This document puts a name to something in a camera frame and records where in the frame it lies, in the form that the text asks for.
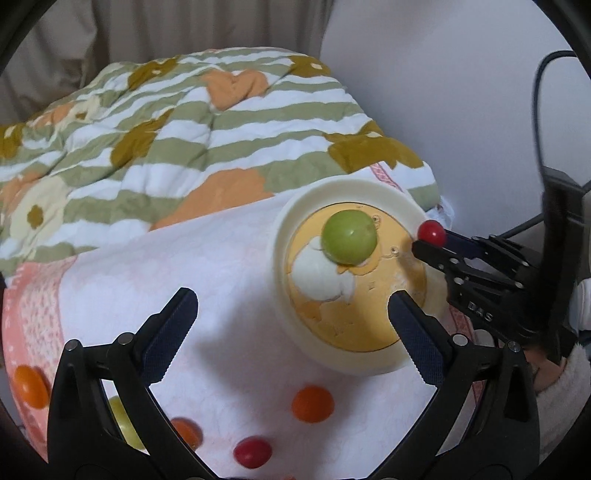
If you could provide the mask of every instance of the black cable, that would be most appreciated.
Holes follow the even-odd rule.
[[[557,59],[563,59],[565,57],[574,57],[576,54],[572,50],[557,50],[544,57],[538,66],[538,71],[535,74],[534,81],[534,94],[531,102],[532,120],[534,124],[534,145],[535,145],[535,159],[538,162],[538,168],[540,175],[544,167],[544,160],[542,156],[542,146],[540,143],[540,86],[542,84],[542,77],[548,65]]]
[[[535,159],[538,164],[538,170],[540,171],[540,175],[542,176],[542,170],[544,167],[544,159],[542,155],[542,145],[540,142],[540,87],[542,84],[542,77],[544,76],[544,72],[548,65],[557,59],[563,59],[565,57],[574,57],[577,58],[576,54],[572,50],[557,50],[552,53],[546,55],[540,65],[538,65],[538,69],[535,73],[535,80],[534,80],[534,90],[532,95],[531,101],[531,117],[534,127],[534,147],[535,147]],[[583,187],[586,192],[591,190],[591,180],[585,184]],[[518,235],[521,232],[526,231],[528,228],[537,225],[544,221],[544,215],[541,213],[536,215],[535,217],[523,222],[520,225],[512,228],[511,230],[502,233],[500,237],[502,238],[511,238],[512,236]]]
[[[505,233],[502,233],[499,236],[501,238],[511,238],[512,236],[518,235],[521,232],[525,232],[527,229],[532,228],[533,226],[538,225],[538,223],[541,223],[543,221],[544,221],[544,214],[539,213],[535,217],[532,217],[529,220],[527,220],[526,222],[523,222],[523,223],[517,225],[516,227],[513,227],[511,230],[507,230]]]

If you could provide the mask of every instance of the green ball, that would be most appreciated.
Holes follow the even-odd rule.
[[[340,265],[359,265],[378,244],[374,220],[361,210],[341,210],[331,216],[320,236],[322,250]]]
[[[109,399],[109,405],[111,406],[111,411],[113,412],[113,416],[115,416],[115,421],[117,422],[117,425],[119,425],[119,429],[121,430],[123,438],[127,444],[131,445],[136,450],[145,450],[144,444],[135,431],[135,428],[131,423],[127,412],[125,411],[125,407],[123,406],[121,399],[118,396],[111,397]]]

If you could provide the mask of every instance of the bowl rim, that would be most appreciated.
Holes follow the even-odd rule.
[[[351,352],[329,345],[317,337],[297,316],[285,285],[284,259],[291,238],[301,222],[315,211],[335,203],[365,203],[394,217],[414,239],[428,216],[407,194],[383,182],[354,177],[329,177],[294,195],[271,227],[267,246],[267,283],[275,316],[285,333],[311,359],[330,369],[351,375],[379,375],[406,366],[410,357],[399,340],[372,352]],[[441,318],[447,306],[444,275],[425,265],[427,280],[423,310]]]

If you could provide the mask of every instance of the white fuzzy sleeve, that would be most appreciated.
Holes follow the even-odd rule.
[[[591,365],[583,347],[576,345],[560,378],[537,395],[540,462],[552,452],[572,427],[589,394]]]

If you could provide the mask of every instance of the red ball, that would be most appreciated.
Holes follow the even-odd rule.
[[[271,445],[260,437],[248,437],[234,448],[234,460],[244,468],[259,468],[269,461],[271,455]]]
[[[427,220],[418,228],[417,238],[436,247],[444,247],[446,243],[446,231],[436,220]]]

